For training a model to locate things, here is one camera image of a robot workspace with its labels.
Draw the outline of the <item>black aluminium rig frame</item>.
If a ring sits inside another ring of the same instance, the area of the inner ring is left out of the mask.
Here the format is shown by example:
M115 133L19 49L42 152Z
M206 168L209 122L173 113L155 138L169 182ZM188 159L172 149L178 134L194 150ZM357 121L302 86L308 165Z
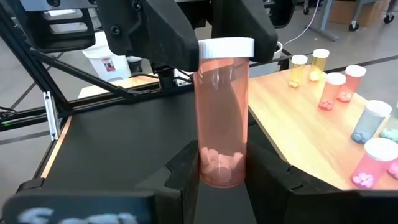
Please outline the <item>black aluminium rig frame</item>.
M48 176L40 173L57 141L19 191L131 190L189 142L197 141L191 85L163 87L158 80L123 88L92 77L32 48L12 22L4 0L0 0L0 37L39 87L54 94L65 123L72 117ZM108 92L78 99L82 88L93 85Z

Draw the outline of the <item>white bucket red label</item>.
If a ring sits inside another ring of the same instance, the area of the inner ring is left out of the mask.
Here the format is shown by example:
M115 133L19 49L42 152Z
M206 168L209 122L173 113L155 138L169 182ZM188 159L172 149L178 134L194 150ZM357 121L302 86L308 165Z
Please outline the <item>white bucket red label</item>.
M82 50L100 79L107 82L127 79L131 71L124 55L110 51L104 31L95 33L95 44Z

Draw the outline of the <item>yellow pill bottle white cap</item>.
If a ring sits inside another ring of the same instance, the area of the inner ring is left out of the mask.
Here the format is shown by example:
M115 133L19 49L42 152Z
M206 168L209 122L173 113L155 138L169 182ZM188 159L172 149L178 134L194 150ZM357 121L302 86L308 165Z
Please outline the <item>yellow pill bottle white cap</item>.
M291 58L292 68L290 71L289 87L298 88L304 80L305 66L308 57L305 55L293 55Z
M323 77L324 68L330 51L327 49L315 49L312 53L312 64L309 72L309 80L318 82Z

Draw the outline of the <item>silver aluminium bracket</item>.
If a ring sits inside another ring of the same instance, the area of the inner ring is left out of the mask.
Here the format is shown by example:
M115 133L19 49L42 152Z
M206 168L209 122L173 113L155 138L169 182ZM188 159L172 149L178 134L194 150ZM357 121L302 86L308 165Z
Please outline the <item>silver aluminium bracket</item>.
M47 122L52 141L56 141L60 136L58 113L55 100L49 91L43 92Z

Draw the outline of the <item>blue pill bottle white cap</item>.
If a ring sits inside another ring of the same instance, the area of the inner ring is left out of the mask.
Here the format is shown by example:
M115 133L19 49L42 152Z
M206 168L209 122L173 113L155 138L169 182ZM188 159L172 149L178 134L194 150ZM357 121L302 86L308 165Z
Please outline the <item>blue pill bottle white cap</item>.
M383 101L367 101L351 134L351 139L358 144L364 144L370 140L391 112L392 107Z

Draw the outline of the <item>red pill bottle white cap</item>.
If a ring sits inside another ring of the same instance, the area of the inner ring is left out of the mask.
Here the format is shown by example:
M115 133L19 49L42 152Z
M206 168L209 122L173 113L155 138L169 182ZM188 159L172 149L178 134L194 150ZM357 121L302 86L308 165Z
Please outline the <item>red pill bottle white cap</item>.
M347 66L345 69L346 83L341 87L337 100L343 103L350 102L365 74L366 68L362 66Z
M193 74L200 175L213 187L239 185L246 176L249 59L254 39L199 42Z
M325 86L318 107L321 110L332 110L341 87L346 83L346 76L342 73L332 72L325 77Z

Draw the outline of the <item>wooden workbench grey legs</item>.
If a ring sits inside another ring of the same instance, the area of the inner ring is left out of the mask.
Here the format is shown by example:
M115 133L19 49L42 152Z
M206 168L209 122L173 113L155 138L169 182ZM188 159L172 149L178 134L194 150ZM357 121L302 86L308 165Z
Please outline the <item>wooden workbench grey legs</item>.
M304 32L306 32L307 30L311 30L311 31L314 31L315 33L317 33L318 35L320 35L332 42L335 42L336 40L338 40L338 36L327 31L326 27L330 20L330 12L331 12L333 3L336 0L323 0L323 1L324 1L324 7L321 10L321 12L322 12L321 21L313 23L315 21L316 13L318 12L318 6L319 6L319 2L320 2L320 0L317 0L316 9L313 12L313 16L312 16L309 24L305 26ZM350 32L355 32L359 29L360 24L358 23L358 18L359 18L359 14L360 14L361 9L364 4L365 4L365 0L356 0L356 4L355 4L356 7L354 10L354 14L353 14L353 17L349 24L349 27L348 27L348 30Z

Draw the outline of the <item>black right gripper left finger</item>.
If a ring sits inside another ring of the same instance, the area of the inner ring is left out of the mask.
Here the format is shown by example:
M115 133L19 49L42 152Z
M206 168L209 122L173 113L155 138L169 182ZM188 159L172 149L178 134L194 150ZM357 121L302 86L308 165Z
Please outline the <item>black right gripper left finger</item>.
M198 142L191 141L136 185L153 193L153 224L193 224L199 188Z

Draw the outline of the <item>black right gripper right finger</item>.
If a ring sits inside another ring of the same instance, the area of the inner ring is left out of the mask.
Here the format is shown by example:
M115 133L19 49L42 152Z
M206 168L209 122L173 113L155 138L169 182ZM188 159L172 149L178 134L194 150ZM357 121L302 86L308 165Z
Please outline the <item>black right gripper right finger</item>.
M246 189L257 224L350 224L358 199L251 142Z

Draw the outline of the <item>green pill bottle white cap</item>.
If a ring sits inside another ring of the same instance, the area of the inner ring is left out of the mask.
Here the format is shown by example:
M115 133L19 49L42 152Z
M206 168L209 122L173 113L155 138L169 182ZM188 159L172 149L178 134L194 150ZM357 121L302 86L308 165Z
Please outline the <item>green pill bottle white cap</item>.
M379 133L380 138L387 138L398 143L398 108L394 109Z

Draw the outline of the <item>light wooden side board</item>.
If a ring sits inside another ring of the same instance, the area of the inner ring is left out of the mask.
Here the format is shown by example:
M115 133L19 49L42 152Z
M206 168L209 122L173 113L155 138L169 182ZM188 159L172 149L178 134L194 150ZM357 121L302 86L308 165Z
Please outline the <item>light wooden side board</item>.
M149 74L149 76L137 76L137 77L130 77L123 80L116 80L110 82L110 84L121 86L123 88L131 88L136 86L142 86L150 83L158 82L158 76L154 74ZM87 98L90 96L100 95L103 93L107 93L108 91L100 88L98 86L88 86L81 89L80 94L78 95L78 99Z

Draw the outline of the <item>thin wooden edge strip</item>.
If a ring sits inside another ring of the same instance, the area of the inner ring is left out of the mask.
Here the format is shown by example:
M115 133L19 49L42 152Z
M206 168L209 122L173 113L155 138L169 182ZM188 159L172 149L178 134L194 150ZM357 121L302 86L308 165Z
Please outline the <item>thin wooden edge strip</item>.
M66 138L67 132L69 130L70 124L72 121L72 117L69 117L66 120L66 123L62 129L62 132L60 134L60 137L58 138L57 142L55 143L55 146L52 148L51 153L49 155L49 158L47 159L47 162L44 165L43 171L40 173L40 177L46 178L51 170L51 167L57 157L57 154L62 146L63 141Z

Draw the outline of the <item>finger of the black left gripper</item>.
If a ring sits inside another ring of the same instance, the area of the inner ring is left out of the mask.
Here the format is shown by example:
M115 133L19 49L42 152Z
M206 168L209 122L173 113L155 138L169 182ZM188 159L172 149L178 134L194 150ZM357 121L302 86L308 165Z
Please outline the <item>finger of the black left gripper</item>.
M110 50L188 72L198 70L193 27L175 0L96 0Z
M272 60L278 39L262 0L213 0L213 37L253 38L259 63Z

